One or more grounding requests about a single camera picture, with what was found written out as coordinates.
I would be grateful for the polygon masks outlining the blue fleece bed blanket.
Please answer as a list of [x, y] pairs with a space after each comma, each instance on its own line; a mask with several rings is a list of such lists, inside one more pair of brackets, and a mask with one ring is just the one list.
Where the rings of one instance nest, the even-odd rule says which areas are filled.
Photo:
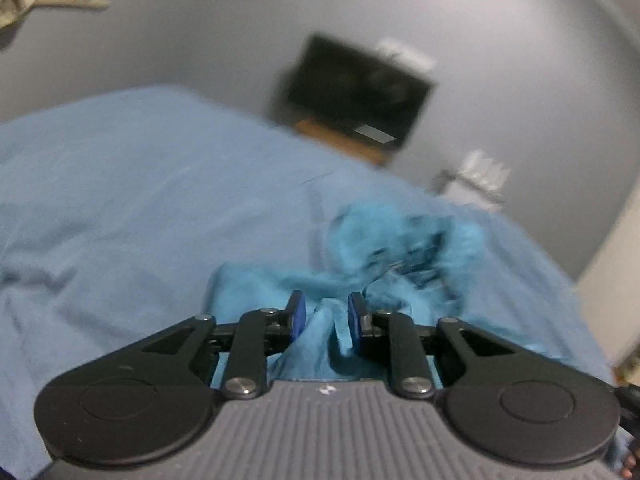
[[156, 86], [40, 110], [1, 127], [1, 466], [49, 465], [32, 417], [52, 378], [200, 312], [307, 298], [309, 347], [286, 380], [354, 380], [333, 221], [451, 218], [478, 257], [460, 315], [602, 380], [606, 357], [573, 281], [502, 214], [459, 206], [285, 128]]

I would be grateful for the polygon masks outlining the wooden desk under monitor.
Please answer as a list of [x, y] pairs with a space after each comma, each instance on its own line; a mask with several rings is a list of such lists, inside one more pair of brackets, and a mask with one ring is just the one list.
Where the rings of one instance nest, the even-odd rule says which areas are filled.
[[314, 140], [326, 148], [332, 148], [343, 155], [363, 160], [377, 167], [385, 167], [392, 160], [392, 153], [389, 150], [357, 138], [353, 134], [330, 128], [314, 118], [296, 122], [294, 130], [300, 136]]

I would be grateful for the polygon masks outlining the wooden wall shelf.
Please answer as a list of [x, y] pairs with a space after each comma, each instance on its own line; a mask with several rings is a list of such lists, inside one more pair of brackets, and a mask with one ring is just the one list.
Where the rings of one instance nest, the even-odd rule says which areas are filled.
[[34, 8], [104, 11], [110, 4], [108, 0], [36, 0]]

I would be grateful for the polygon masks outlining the teal hooded garment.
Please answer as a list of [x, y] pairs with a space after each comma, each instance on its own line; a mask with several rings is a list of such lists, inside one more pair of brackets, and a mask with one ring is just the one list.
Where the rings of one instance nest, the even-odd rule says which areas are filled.
[[322, 247], [329, 260], [322, 272], [225, 263], [213, 276], [207, 311], [223, 323], [282, 307], [294, 290], [305, 294], [307, 325], [269, 359], [271, 379], [378, 377], [350, 340], [352, 292], [372, 310], [399, 311], [420, 325], [455, 316], [563, 364], [576, 362], [570, 337], [550, 325], [556, 314], [576, 310], [567, 278], [500, 216], [463, 209], [409, 216], [390, 205], [349, 205]]

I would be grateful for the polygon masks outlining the white wifi router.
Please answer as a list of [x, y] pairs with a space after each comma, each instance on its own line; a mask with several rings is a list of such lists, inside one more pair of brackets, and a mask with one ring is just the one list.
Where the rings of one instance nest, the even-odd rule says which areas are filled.
[[475, 150], [465, 155], [457, 170], [457, 177], [488, 194], [499, 195], [511, 169], [489, 157], [482, 150]]

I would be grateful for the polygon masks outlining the black flat monitor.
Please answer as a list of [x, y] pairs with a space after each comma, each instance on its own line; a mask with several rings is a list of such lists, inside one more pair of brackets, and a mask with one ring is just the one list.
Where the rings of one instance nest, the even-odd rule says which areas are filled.
[[392, 150], [410, 138], [433, 81], [323, 34], [308, 38], [286, 100], [312, 117]]

